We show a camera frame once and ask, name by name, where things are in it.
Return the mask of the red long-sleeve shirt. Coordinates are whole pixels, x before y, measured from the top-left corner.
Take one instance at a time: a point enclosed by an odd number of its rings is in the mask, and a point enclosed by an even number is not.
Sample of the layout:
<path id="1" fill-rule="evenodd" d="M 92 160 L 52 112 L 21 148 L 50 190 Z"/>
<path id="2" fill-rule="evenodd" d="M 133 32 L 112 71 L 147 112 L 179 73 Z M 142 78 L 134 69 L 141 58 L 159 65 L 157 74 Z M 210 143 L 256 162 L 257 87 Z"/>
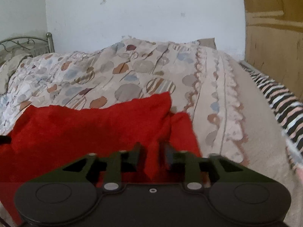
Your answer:
<path id="1" fill-rule="evenodd" d="M 24 182 L 42 176 L 89 153 L 110 156 L 137 143 L 143 155 L 127 182 L 168 182 L 160 163 L 164 144 L 196 156 L 200 150 L 192 121 L 185 112 L 172 113 L 168 93 L 134 99 L 105 109 L 74 110 L 61 106 L 28 107 L 1 146 L 1 203 L 20 224 L 14 194 Z"/>

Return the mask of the patterned beige quilt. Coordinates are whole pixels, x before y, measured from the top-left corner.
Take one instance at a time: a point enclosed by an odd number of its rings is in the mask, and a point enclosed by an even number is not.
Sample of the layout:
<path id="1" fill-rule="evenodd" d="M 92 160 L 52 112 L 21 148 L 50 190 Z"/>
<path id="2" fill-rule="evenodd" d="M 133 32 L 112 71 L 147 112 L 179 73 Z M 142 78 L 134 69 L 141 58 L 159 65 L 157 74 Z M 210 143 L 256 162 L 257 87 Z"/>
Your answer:
<path id="1" fill-rule="evenodd" d="M 203 155 L 220 154 L 284 184 L 290 226 L 302 226 L 302 168 L 268 102 L 240 63 L 213 39 L 192 43 L 126 39 L 92 53 L 47 53 L 22 60 L 1 95 L 1 134 L 29 105 L 107 108 L 169 92 L 172 112 L 189 114 Z"/>

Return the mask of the beige pillow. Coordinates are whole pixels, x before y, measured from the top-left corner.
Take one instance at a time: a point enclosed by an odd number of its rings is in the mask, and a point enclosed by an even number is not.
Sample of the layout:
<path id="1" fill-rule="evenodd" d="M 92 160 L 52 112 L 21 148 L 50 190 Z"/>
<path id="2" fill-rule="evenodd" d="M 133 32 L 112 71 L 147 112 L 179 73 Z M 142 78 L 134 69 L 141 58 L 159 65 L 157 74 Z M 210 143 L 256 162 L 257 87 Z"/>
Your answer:
<path id="1" fill-rule="evenodd" d="M 6 61 L 1 66 L 1 95 L 4 95 L 7 92 L 10 77 L 16 72 L 22 60 L 26 58 L 32 58 L 32 55 L 29 53 L 19 54 L 17 56 L 14 56 L 12 59 Z"/>

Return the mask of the metal bed headboard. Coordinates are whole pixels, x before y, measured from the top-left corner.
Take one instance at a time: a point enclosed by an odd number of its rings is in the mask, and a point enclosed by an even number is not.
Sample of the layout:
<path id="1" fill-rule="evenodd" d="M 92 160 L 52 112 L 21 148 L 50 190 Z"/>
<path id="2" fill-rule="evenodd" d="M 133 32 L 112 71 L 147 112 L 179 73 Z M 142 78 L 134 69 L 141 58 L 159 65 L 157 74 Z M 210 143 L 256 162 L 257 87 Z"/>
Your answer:
<path id="1" fill-rule="evenodd" d="M 1 40 L 1 64 L 20 54 L 31 57 L 54 53 L 52 34 L 47 32 L 45 37 L 16 36 Z"/>

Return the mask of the striped black white pink sheet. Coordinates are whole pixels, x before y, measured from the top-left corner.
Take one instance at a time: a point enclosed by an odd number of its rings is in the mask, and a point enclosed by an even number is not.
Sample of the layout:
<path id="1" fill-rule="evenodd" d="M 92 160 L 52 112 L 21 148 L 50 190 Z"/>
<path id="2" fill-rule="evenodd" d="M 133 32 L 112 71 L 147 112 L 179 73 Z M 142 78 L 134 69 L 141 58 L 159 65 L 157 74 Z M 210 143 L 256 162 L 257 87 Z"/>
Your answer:
<path id="1" fill-rule="evenodd" d="M 285 85 L 240 63 L 265 97 L 287 140 L 291 167 L 302 168 L 302 102 Z"/>

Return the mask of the wooden plywood board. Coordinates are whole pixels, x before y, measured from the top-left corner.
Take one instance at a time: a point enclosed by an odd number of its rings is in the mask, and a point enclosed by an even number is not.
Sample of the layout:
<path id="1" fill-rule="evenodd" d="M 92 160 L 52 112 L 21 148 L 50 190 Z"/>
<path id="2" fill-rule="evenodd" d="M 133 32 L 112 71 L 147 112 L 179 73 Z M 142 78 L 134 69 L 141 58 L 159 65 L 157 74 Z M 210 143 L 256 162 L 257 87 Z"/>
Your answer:
<path id="1" fill-rule="evenodd" d="M 244 0 L 245 61 L 302 99 L 302 0 Z"/>

